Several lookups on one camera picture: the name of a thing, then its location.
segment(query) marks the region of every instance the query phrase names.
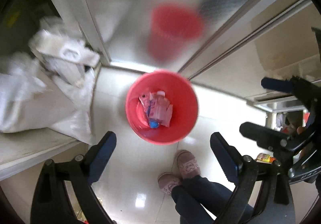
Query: pink slipper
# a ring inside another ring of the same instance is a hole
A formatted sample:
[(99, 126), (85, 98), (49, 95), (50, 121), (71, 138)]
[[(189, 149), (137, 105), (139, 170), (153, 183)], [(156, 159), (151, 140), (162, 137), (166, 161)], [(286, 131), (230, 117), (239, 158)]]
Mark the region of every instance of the pink slipper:
[(166, 194), (171, 195), (174, 187), (182, 185), (180, 179), (174, 176), (171, 173), (163, 173), (158, 178), (158, 186), (159, 188)]
[(201, 175), (201, 169), (193, 153), (187, 150), (181, 150), (177, 153), (176, 160), (183, 179), (191, 179), (197, 175)]

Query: person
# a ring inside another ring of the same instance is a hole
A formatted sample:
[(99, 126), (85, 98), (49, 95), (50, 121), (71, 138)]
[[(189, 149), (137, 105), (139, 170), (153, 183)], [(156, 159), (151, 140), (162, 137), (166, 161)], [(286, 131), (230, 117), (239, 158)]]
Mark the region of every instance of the person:
[[(182, 180), (171, 173), (163, 173), (158, 178), (159, 188), (176, 203), (180, 224), (213, 224), (214, 220), (204, 207), (217, 217), (232, 192), (220, 183), (201, 177), (200, 167), (191, 152), (181, 150), (176, 158)], [(250, 219), (252, 213), (253, 208), (248, 205), (241, 223)]]

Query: white plastic bag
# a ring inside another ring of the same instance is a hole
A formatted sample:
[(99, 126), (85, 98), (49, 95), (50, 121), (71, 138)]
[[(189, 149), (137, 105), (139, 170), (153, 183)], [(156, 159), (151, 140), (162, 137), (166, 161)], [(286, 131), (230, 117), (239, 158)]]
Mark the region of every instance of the white plastic bag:
[(86, 72), (83, 87), (80, 89), (66, 83), (57, 76), (53, 77), (53, 81), (73, 101), (76, 111), (64, 120), (53, 124), (50, 128), (89, 145), (96, 144), (91, 132), (90, 119), (90, 107), (96, 81), (94, 70), (90, 68)]
[(71, 85), (81, 88), (84, 66), (96, 67), (99, 54), (87, 48), (78, 24), (65, 24), (61, 18), (45, 17), (29, 47), (44, 66)]
[(15, 53), (0, 74), (0, 131), (49, 127), (75, 110), (73, 103), (41, 70), (37, 59)]

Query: white tile floor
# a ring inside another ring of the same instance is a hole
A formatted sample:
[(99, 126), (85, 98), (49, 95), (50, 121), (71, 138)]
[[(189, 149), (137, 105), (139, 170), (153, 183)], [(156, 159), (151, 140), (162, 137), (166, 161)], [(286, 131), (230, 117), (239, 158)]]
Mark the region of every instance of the white tile floor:
[(178, 224), (179, 215), (171, 197), (163, 194), (157, 177), (165, 171), (177, 172), (173, 164), (177, 149), (195, 154), (202, 175), (233, 190), (209, 146), (213, 132), (219, 131), (239, 152), (256, 157), (262, 151), (239, 133), (242, 122), (265, 124), (265, 113), (245, 101), (195, 86), (199, 117), (194, 129), (181, 142), (157, 146), (131, 130), (125, 115), (125, 97), (138, 73), (102, 68), (93, 100), (94, 131), (101, 138), (106, 131), (117, 135), (116, 149), (93, 188), (103, 207), (118, 224)]

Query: cloth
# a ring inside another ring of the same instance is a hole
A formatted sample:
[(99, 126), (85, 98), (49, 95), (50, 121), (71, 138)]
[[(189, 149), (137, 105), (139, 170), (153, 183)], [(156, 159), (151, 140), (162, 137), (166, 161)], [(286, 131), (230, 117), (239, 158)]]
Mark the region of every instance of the cloth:
[[(175, 209), (181, 215), (181, 224), (213, 224), (214, 220), (201, 206), (218, 216), (227, 204), (232, 192), (225, 186), (210, 182), (207, 178), (195, 176), (184, 179), (181, 186), (172, 190)], [(241, 222), (251, 218), (253, 208), (248, 205)]]

